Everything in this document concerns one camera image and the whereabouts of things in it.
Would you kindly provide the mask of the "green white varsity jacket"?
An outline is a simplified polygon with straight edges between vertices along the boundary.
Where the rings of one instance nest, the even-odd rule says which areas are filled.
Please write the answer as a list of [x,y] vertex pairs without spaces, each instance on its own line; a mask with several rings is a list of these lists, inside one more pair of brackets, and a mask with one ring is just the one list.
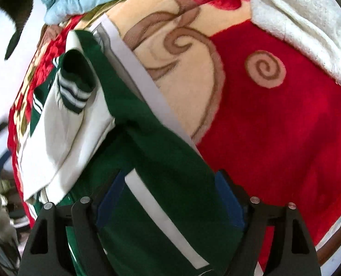
[[18,154],[24,199],[41,213],[90,197],[113,275],[224,275],[243,234],[232,192],[128,88],[95,35],[68,32],[52,65]]

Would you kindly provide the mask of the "white fleece cloth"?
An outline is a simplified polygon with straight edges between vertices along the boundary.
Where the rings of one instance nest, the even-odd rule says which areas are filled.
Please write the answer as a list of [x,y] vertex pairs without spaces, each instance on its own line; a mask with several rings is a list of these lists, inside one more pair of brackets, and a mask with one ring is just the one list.
[[250,0],[252,22],[288,42],[341,85],[341,8],[335,0]]

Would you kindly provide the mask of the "clothes rack with garments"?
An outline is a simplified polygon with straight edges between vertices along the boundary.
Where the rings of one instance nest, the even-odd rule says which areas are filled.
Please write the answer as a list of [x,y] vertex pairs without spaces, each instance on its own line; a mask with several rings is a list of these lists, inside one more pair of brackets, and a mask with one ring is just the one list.
[[31,230],[14,180],[7,139],[7,122],[0,121],[0,267],[17,273]]

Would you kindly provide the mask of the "red floral blanket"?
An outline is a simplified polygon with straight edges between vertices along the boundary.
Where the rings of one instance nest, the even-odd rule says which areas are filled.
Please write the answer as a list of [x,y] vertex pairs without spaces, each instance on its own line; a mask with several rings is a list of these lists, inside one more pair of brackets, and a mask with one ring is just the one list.
[[216,174],[266,204],[293,202],[322,266],[341,242],[341,85],[293,45],[252,22],[250,0],[114,0],[47,25],[9,113],[18,165],[33,92],[52,71],[68,32],[106,14]]

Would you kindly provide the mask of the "white diamond pattern mat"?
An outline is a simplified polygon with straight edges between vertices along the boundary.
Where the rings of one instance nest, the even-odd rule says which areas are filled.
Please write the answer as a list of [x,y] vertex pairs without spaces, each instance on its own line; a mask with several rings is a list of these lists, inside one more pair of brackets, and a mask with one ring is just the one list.
[[120,79],[134,95],[145,102],[163,126],[183,139],[191,148],[198,151],[190,136],[181,127],[161,91],[142,66],[133,51],[124,43],[117,27],[106,14],[100,16],[89,31],[100,40],[100,46]]

